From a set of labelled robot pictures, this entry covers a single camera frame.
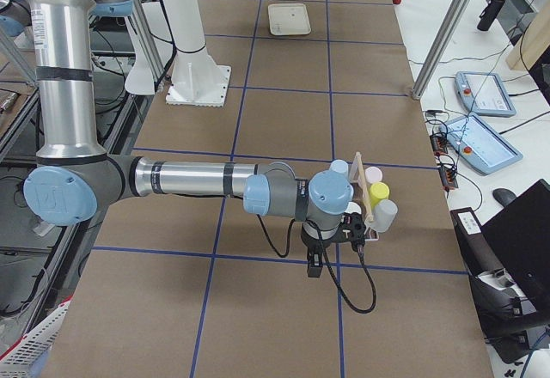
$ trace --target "white stand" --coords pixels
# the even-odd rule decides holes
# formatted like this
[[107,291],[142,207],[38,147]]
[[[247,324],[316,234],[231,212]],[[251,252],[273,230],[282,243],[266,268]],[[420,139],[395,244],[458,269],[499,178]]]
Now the white stand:
[[206,49],[197,0],[164,0],[178,54],[166,102],[223,106],[231,68],[218,66]]

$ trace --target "black monitor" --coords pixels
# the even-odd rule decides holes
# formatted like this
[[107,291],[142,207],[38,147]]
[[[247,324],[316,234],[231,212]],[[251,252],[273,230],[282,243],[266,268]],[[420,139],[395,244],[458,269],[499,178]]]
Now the black monitor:
[[550,309],[550,185],[537,181],[481,232],[535,308]]

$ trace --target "sticker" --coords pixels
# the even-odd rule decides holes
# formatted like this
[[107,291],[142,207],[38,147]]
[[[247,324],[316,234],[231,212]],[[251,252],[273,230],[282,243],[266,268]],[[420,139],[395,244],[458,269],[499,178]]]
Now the sticker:
[[44,12],[42,10],[32,10],[31,18],[33,20],[34,48],[44,50],[47,48]]
[[466,230],[468,235],[481,233],[480,226],[476,222],[474,215],[472,215],[472,212],[459,213],[458,217],[460,218],[462,226],[464,226],[464,229]]

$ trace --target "white desk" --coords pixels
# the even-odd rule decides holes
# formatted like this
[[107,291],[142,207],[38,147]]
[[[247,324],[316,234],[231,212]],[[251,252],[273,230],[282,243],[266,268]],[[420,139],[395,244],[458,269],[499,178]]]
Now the white desk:
[[[433,40],[437,34],[441,22],[452,0],[403,0],[395,11],[400,24],[403,41],[406,46],[409,60],[424,62]],[[457,71],[494,71],[504,80],[521,76],[526,71],[510,70],[505,62],[508,53],[512,49],[508,37],[500,25],[495,22],[488,32],[477,30],[481,10],[486,6],[485,0],[472,0],[456,29],[442,61],[452,58],[484,58],[493,53],[498,53],[506,48],[502,56],[494,56],[484,60],[453,61],[448,64],[440,64],[425,91],[421,104],[423,110],[443,110],[443,99],[437,80],[442,76],[454,76]],[[421,69],[420,64],[411,62],[412,74],[417,76]],[[447,108],[453,111],[465,113],[464,107],[458,100],[454,80],[442,79]],[[522,77],[513,82],[506,82],[506,89],[510,94],[522,93],[536,87],[530,76]],[[517,110],[517,115],[512,118],[484,117],[495,130],[503,131],[514,125],[519,125],[537,114],[549,109],[548,104],[541,93],[531,93],[512,98]],[[502,208],[492,197],[492,190],[497,187],[506,187],[519,195],[529,188],[538,179],[550,180],[550,115],[542,117],[521,128],[511,131],[504,137],[523,153],[523,159],[507,168],[504,168],[489,176],[481,176],[473,171],[463,160],[459,163],[459,172],[464,174],[480,187],[483,192],[483,204],[476,212],[482,223],[488,221]],[[449,209],[459,209],[471,206],[475,208],[480,201],[477,189],[469,182],[458,177],[460,188],[451,191],[448,198]],[[516,376],[521,374],[521,367],[502,363],[492,347],[488,347],[492,368],[495,377],[503,376],[512,368],[517,369]],[[550,370],[550,351],[538,351],[535,353],[529,365],[526,378],[547,377]]]

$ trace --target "black cylinder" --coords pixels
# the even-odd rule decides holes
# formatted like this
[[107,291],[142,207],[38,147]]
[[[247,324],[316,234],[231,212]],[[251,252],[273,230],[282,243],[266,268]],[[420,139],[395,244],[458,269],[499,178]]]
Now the black cylinder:
[[498,12],[502,9],[502,6],[504,6],[505,1],[506,0],[491,0],[491,2],[489,2],[487,7],[481,12],[478,30],[482,32],[489,30],[489,27],[497,18]]

